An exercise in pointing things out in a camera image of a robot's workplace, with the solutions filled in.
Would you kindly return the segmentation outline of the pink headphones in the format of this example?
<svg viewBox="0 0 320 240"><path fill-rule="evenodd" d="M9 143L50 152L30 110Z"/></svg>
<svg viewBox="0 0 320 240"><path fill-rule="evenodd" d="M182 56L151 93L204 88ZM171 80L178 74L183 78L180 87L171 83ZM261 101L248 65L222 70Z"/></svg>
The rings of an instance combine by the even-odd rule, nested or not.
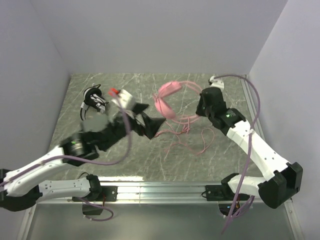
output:
<svg viewBox="0 0 320 240"><path fill-rule="evenodd" d="M168 99L181 89L182 84L179 81L170 81L163 84L153 96L156 110L166 119L172 120L176 117L176 113L169 104Z"/></svg>

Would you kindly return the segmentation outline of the white black headphones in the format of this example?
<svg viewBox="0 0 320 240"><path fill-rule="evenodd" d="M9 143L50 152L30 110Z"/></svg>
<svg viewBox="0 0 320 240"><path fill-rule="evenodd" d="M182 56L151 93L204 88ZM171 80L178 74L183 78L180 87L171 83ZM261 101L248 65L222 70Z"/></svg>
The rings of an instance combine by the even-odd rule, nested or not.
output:
<svg viewBox="0 0 320 240"><path fill-rule="evenodd" d="M100 87L101 84L93 84L91 87L84 90L84 99L79 111L80 119L82 121L86 119L86 113L89 108L94 108L101 114L106 113L109 102L103 97Z"/></svg>

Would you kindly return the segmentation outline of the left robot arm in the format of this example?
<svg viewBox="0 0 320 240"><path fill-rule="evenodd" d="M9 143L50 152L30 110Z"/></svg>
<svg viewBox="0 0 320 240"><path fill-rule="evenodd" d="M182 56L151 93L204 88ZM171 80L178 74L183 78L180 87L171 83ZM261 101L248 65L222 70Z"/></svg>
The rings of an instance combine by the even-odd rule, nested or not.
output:
<svg viewBox="0 0 320 240"><path fill-rule="evenodd" d="M1 208L19 212L51 199L98 199L103 189L96 175L89 174L73 180L51 180L50 177L85 163L103 165L96 161L99 151L107 151L125 137L130 144L132 131L139 136L154 138L166 119L149 117L143 111L140 115L143 123L123 110L119 110L113 119L99 113L82 121L78 132L61 141L44 156L16 170L1 169Z"/></svg>

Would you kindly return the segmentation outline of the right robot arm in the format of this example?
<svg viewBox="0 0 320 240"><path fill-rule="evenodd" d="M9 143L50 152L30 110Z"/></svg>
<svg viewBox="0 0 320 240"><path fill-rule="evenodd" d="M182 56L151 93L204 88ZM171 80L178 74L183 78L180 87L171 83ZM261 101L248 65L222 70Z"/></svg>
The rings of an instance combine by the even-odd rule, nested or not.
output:
<svg viewBox="0 0 320 240"><path fill-rule="evenodd" d="M235 108L228 108L222 91L208 87L201 91L196 114L206 117L212 125L236 143L258 167L262 177L233 173L221 181L224 198L232 199L236 192L241 200L248 196L260 197L270 208L276 209L300 191L303 168L276 153L253 129L246 118Z"/></svg>

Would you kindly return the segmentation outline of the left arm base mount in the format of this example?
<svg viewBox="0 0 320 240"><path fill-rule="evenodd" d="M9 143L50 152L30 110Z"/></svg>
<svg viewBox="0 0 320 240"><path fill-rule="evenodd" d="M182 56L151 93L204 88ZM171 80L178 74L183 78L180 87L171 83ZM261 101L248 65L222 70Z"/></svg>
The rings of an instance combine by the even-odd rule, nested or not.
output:
<svg viewBox="0 0 320 240"><path fill-rule="evenodd" d="M101 202L102 206L106 206L106 203L112 203L117 201L117 196L118 196L118 187L117 186L102 186L102 191L98 195L98 197L94 200L95 202ZM88 217L95 217L95 216L100 216L103 213L103 209L91 206L81 200L79 200L77 197L72 197L71 198L72 202L79 202L82 203L82 213L85 216Z"/></svg>

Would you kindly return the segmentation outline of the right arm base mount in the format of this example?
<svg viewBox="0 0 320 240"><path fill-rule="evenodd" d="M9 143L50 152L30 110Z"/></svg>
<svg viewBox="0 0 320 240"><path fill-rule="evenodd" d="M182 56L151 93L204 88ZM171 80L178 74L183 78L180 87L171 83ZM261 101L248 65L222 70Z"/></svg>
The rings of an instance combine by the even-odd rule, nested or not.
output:
<svg viewBox="0 0 320 240"><path fill-rule="evenodd" d="M228 185L219 184L206 185L205 191L201 193L201 196L209 202L218 202L219 211L225 218L231 210L235 194Z"/></svg>

